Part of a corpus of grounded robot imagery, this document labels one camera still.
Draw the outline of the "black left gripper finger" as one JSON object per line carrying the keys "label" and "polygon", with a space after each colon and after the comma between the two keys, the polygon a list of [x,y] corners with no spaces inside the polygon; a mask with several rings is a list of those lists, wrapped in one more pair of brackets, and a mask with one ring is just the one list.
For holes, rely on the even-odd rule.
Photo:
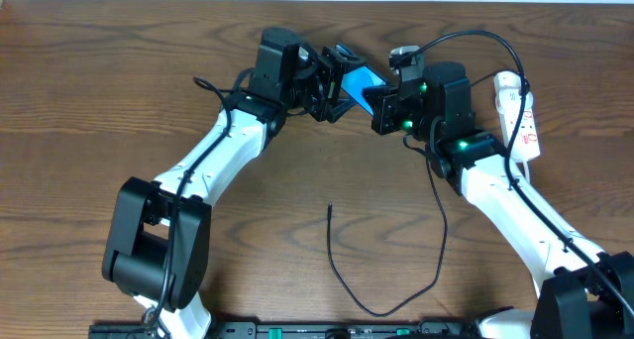
{"label": "black left gripper finger", "polygon": [[335,51],[342,59],[344,73],[352,72],[368,64],[368,60],[365,57],[359,56],[343,44],[336,44]]}
{"label": "black left gripper finger", "polygon": [[329,123],[336,123],[356,104],[357,102],[354,99],[339,98],[337,101],[330,105],[329,110],[326,112],[326,120]]}

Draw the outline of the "blue Galaxy smartphone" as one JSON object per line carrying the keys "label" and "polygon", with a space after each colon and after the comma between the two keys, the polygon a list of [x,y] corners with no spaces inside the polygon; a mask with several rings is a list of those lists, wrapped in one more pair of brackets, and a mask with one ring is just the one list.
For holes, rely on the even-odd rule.
{"label": "blue Galaxy smartphone", "polygon": [[343,76],[341,89],[372,116],[373,111],[363,97],[363,90],[384,85],[387,85],[385,77],[368,66],[361,66]]}

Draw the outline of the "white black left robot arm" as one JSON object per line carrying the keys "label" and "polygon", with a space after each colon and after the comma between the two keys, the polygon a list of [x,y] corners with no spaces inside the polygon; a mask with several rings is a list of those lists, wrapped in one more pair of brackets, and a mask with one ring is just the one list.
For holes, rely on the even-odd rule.
{"label": "white black left robot arm", "polygon": [[152,181],[120,188],[102,275],[144,306],[138,333],[148,338],[202,338],[212,323],[199,288],[206,273],[212,208],[237,173],[256,158],[289,116],[336,122],[354,101],[339,96],[345,74],[366,59],[343,45],[316,52],[281,27],[262,33],[254,66],[215,93],[221,110],[187,156]]}

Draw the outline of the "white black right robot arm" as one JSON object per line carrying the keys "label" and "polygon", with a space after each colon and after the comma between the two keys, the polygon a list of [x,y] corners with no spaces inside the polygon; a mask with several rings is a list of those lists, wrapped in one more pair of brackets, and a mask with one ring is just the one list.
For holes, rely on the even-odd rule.
{"label": "white black right robot arm", "polygon": [[526,179],[518,163],[535,157],[532,96],[516,71],[493,76],[503,138],[478,128],[465,68],[408,66],[396,85],[367,86],[372,126],[425,143],[437,177],[479,209],[528,269],[534,310],[499,309],[475,321],[483,338],[630,338],[633,257],[607,254],[569,224]]}

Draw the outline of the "white power strip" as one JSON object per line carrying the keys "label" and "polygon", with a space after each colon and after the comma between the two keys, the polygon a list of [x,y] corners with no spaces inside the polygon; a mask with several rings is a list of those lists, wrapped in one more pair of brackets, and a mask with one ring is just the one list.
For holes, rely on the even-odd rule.
{"label": "white power strip", "polygon": [[505,146],[509,145],[515,126],[519,125],[511,158],[517,163],[529,162],[538,158],[541,151],[532,109],[534,103],[532,93],[526,94],[524,112],[521,121],[518,121],[521,102],[520,77],[511,71],[501,71],[495,75],[493,82],[495,106]]}

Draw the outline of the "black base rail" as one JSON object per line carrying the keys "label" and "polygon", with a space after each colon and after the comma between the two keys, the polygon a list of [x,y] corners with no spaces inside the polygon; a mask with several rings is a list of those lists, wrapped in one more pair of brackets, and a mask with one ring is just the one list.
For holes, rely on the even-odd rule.
{"label": "black base rail", "polygon": [[481,338],[476,326],[459,321],[425,320],[419,324],[256,324],[224,322],[205,335],[212,339],[373,339]]}

